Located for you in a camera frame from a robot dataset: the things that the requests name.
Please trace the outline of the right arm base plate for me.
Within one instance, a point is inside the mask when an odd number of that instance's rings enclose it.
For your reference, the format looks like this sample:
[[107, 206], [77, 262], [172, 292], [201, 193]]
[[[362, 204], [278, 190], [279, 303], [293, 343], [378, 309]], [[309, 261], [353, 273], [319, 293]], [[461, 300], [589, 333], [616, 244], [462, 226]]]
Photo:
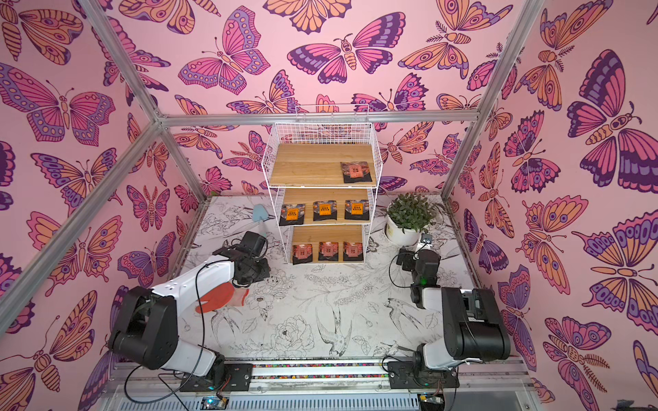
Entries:
[[455, 373], [450, 371], [429, 370], [412, 361], [389, 361], [383, 366], [388, 374], [392, 389], [459, 388], [460, 383]]

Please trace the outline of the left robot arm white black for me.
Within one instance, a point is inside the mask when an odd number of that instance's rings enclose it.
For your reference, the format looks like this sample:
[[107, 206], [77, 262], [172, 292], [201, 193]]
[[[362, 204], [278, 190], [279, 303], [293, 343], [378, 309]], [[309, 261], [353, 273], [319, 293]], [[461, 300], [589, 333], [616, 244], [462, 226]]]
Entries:
[[149, 370], [205, 377], [219, 355], [179, 337], [178, 318], [202, 307], [202, 297], [221, 285], [249, 287], [270, 276], [265, 236], [248, 231], [241, 241], [216, 250], [184, 274], [146, 289], [134, 287], [123, 298], [108, 340], [109, 351]]

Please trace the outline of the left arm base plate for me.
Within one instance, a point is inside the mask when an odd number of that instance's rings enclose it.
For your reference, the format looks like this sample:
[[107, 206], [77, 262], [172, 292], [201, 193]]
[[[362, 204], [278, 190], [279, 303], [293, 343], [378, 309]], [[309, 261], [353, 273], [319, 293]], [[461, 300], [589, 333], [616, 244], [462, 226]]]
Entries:
[[229, 363], [215, 366], [205, 377], [184, 378], [181, 392], [242, 392], [248, 391], [253, 377], [251, 363]]

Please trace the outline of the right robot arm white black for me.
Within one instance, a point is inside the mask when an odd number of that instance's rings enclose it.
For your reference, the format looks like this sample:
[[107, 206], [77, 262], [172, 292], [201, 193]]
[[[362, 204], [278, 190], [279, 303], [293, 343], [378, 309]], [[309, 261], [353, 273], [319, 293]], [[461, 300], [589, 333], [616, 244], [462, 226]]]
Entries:
[[407, 287], [418, 309], [440, 316], [442, 339], [420, 344], [414, 353], [415, 369], [449, 372], [462, 364], [488, 363], [509, 358], [512, 344], [489, 289], [460, 289], [439, 284], [438, 253], [424, 247], [401, 248], [392, 263], [412, 277]]

